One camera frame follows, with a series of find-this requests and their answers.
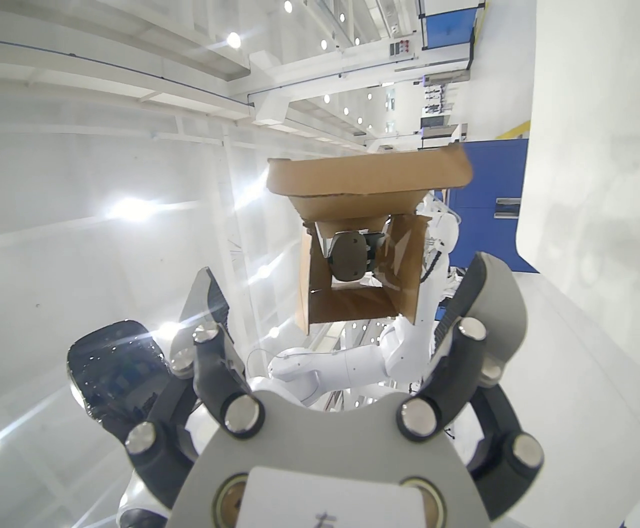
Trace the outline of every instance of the white wall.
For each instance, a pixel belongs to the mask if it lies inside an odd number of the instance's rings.
[[[451,122],[468,123],[467,141],[492,140],[531,118],[536,0],[492,0],[476,42],[471,80]]]
[[[543,276],[516,276],[529,328],[502,387],[546,460],[509,516],[531,528],[620,526],[640,490],[640,367]]]
[[[125,318],[149,330],[175,321],[195,273],[210,266],[241,357],[302,343],[290,320],[300,219],[286,198],[267,192],[234,206],[267,157],[335,155],[333,147],[212,120],[181,125],[225,146],[185,140],[173,116],[0,97],[3,527],[72,526],[96,501],[82,525],[115,514],[129,462],[68,389],[67,350],[83,335]],[[154,139],[160,132],[175,140]],[[245,148],[233,146],[239,141]],[[108,220],[125,196],[178,207],[140,223]],[[248,285],[281,253],[267,280]],[[276,340],[265,338],[280,325]],[[260,364],[254,355],[254,374]]]

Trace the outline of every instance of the blue wall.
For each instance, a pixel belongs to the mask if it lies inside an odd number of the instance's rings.
[[[424,19],[427,47],[452,46],[471,41],[477,8],[430,15]]]
[[[452,266],[467,268],[476,251],[504,260],[513,271],[536,270],[516,250],[517,219],[493,217],[496,198],[522,196],[529,140],[463,143],[474,178],[463,189],[452,189],[449,207],[462,217],[460,238],[451,252]]]

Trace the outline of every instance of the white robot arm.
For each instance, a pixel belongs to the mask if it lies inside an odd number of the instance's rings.
[[[450,212],[431,216],[425,245],[424,270],[418,293],[415,324],[398,316],[380,336],[380,345],[367,344],[332,353],[296,347],[278,354],[269,364],[269,377],[283,382],[305,406],[333,390],[362,387],[392,378],[408,383],[426,376],[433,321],[447,286],[449,253],[458,241],[458,221]]]

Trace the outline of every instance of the open cardboard box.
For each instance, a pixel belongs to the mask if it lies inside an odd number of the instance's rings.
[[[309,324],[404,315],[412,323],[429,218],[415,208],[430,189],[463,187],[472,169],[460,144],[437,150],[368,154],[309,161],[269,160],[267,188],[288,196],[303,220],[296,322]],[[335,284],[317,236],[380,231],[374,276],[382,287]]]

